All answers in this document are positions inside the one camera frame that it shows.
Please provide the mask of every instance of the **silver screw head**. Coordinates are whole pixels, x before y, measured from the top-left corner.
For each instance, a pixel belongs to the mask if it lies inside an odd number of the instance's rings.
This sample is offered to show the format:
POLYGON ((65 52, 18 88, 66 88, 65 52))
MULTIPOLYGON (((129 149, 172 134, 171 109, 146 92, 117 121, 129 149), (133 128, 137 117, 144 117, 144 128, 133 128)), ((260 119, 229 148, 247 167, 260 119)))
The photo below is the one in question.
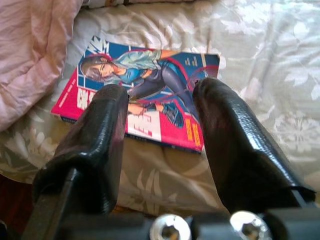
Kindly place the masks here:
POLYGON ((268 225, 249 211, 237 211, 230 218, 233 229, 243 240, 272 240, 268 225))
POLYGON ((164 214, 154 220, 150 240, 191 240, 191 230, 182 217, 164 214))

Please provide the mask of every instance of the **red book cover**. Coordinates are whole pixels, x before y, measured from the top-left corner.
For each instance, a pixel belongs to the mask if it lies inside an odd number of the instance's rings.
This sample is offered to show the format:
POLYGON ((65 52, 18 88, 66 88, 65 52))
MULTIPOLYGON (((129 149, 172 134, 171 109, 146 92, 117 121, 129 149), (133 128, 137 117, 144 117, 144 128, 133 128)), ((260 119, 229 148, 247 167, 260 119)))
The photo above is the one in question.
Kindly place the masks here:
POLYGON ((112 43, 94 36, 51 112, 75 122, 105 85, 129 95, 126 136, 201 152, 204 141, 192 100, 197 81, 216 77, 219 56, 112 43))

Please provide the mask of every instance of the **anime girl illustration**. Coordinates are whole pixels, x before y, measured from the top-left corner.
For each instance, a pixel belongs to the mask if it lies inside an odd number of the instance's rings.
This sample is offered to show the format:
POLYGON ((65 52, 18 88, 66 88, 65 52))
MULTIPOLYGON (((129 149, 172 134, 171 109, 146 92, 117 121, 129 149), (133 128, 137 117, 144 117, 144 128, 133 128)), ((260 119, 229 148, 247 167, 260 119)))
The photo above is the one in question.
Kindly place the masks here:
POLYGON ((134 115, 159 111, 177 128, 182 128, 183 115, 175 102, 136 102, 152 97, 168 87, 179 97, 193 118, 199 121, 192 93, 187 89, 187 79, 183 77, 180 67, 170 61, 170 57, 175 54, 178 52, 150 49, 128 51, 116 59, 105 54, 93 54, 83 59, 80 70, 86 78, 105 85, 137 83, 128 90, 128 111, 134 115))

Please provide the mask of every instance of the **wooden floor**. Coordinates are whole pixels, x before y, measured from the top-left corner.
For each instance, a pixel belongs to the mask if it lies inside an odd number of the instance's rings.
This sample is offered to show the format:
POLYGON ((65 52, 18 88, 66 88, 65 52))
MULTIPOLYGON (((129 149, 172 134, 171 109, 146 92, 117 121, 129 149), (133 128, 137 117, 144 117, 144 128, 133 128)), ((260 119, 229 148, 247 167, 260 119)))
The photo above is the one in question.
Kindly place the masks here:
POLYGON ((12 181, 0 174, 0 220, 22 234, 32 209, 31 185, 12 181))

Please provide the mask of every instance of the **bed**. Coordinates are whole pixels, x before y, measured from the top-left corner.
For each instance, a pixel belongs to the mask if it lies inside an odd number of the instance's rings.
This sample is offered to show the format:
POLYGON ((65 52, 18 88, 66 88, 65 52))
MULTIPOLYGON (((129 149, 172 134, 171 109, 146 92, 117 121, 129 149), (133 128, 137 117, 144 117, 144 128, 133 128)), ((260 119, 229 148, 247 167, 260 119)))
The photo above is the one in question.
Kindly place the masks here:
MULTIPOLYGON (((63 75, 0 133, 0 174, 31 183, 71 127, 50 114, 93 35, 111 42, 220 55, 218 77, 320 190, 320 1, 197 0, 82 9, 63 75)), ((223 209, 202 154, 126 138, 117 204, 152 215, 223 209)))

